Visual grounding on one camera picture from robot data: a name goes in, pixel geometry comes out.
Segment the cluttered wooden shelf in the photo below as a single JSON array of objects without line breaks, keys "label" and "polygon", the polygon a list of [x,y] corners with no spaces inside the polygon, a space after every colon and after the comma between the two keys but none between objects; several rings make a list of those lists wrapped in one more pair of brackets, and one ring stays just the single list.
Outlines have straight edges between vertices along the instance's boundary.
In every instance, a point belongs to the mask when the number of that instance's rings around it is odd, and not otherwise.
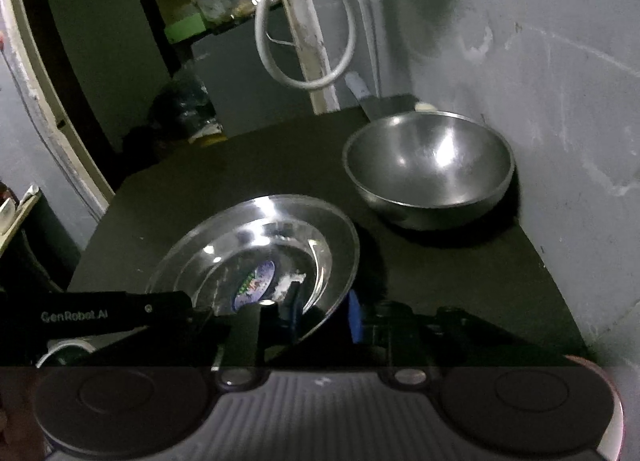
[{"label": "cluttered wooden shelf", "polygon": [[41,190],[36,184],[31,184],[21,200],[15,202],[7,199],[1,205],[1,235],[0,255],[8,248],[11,240],[21,229],[21,225],[41,198]]}]

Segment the steel mixing bowl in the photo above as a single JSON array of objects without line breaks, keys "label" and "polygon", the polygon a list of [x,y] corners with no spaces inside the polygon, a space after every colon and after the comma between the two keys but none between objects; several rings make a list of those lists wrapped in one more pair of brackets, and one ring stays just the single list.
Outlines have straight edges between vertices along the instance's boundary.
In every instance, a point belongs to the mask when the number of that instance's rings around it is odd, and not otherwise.
[{"label": "steel mixing bowl", "polygon": [[491,127],[450,112],[405,112],[354,132],[345,172],[378,216],[410,230],[459,226],[504,197],[514,172],[509,143]]}]

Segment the green box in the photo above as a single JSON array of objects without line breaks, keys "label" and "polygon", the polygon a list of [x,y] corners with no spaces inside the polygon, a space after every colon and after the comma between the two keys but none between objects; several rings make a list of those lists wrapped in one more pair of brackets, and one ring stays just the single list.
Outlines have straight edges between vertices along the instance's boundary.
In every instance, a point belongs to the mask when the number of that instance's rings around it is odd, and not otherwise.
[{"label": "green box", "polygon": [[165,35],[169,43],[176,44],[207,30],[202,16],[197,12],[167,25]]}]

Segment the steel plate with sticker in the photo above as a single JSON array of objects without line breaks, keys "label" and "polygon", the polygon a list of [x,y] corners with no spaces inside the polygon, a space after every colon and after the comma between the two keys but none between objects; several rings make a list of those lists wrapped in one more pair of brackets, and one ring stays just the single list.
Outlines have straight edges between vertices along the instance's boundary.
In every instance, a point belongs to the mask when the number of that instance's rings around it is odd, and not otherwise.
[{"label": "steel plate with sticker", "polygon": [[357,230],[336,206],[307,195],[266,195],[191,229],[145,290],[182,292],[194,309],[215,316],[272,304],[293,337],[305,340],[348,295],[359,259]]}]

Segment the white door frame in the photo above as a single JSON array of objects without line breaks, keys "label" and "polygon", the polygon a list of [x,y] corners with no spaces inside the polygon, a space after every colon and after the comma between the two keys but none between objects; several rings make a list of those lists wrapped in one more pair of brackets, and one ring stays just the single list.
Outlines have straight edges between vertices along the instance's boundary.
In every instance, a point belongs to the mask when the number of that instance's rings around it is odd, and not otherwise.
[{"label": "white door frame", "polygon": [[114,190],[70,121],[43,63],[24,0],[1,0],[9,69],[23,95],[30,123],[56,165],[95,218],[101,218]]}]

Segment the dark cabinet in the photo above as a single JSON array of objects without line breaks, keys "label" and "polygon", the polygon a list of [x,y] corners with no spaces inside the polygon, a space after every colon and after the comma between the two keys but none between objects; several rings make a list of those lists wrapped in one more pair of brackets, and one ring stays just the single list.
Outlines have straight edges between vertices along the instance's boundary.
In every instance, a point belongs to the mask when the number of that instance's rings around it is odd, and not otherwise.
[{"label": "dark cabinet", "polygon": [[254,34],[250,18],[191,46],[196,74],[229,138],[314,114],[306,92],[277,83],[264,69]]}]

